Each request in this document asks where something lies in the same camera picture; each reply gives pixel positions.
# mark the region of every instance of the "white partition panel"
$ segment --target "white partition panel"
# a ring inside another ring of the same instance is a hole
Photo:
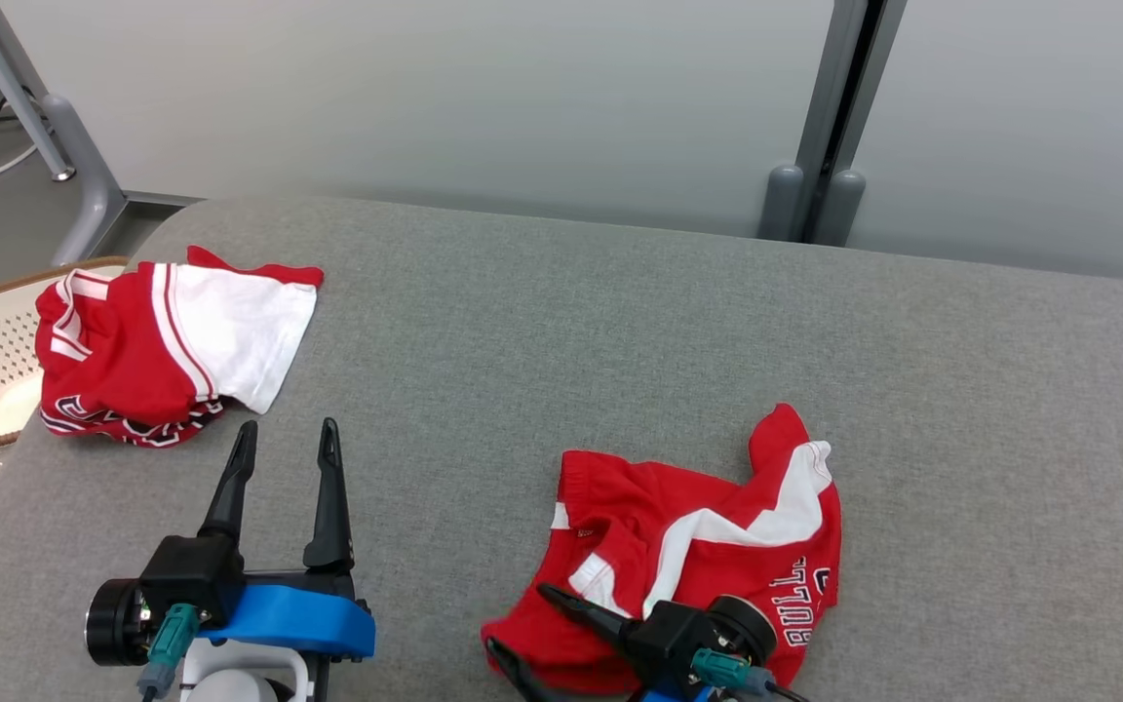
[[[1123,277],[1123,0],[909,0],[847,245]]]
[[[832,0],[0,0],[120,186],[752,235]]]

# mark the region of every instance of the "gray fabric tabletop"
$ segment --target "gray fabric tabletop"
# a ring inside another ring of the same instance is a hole
[[[1123,281],[336,199],[200,203],[139,253],[321,265],[259,418],[248,567],[298,567],[337,418],[378,654],[330,699],[511,701],[477,627],[544,554],[558,457],[743,480],[792,403],[833,445],[814,702],[1123,699]],[[176,448],[31,422],[0,481],[0,702],[134,701],[85,605],[191,534],[245,410]]]

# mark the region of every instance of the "camera lens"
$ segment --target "camera lens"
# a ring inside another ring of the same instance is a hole
[[[754,666],[764,666],[779,644],[765,613],[742,596],[719,595],[705,613],[718,633],[730,640],[731,653],[745,656]]]
[[[85,649],[100,666],[144,666],[148,618],[141,618],[137,580],[108,580],[85,613]]]

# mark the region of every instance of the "red garment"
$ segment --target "red garment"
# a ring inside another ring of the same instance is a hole
[[[752,432],[752,477],[745,485],[567,450],[539,573],[509,617],[483,627],[482,639],[502,640],[553,687],[627,692],[637,680],[623,658],[562,617],[536,585],[569,586],[636,618],[660,600],[704,609],[714,596],[739,595],[774,626],[767,667],[791,684],[812,628],[838,602],[841,521],[829,453],[829,444],[809,440],[787,404]]]
[[[197,246],[189,262],[139,263],[115,279],[76,270],[37,298],[51,431],[171,446],[222,412],[223,395],[255,412],[271,405],[323,271],[237,271]]]

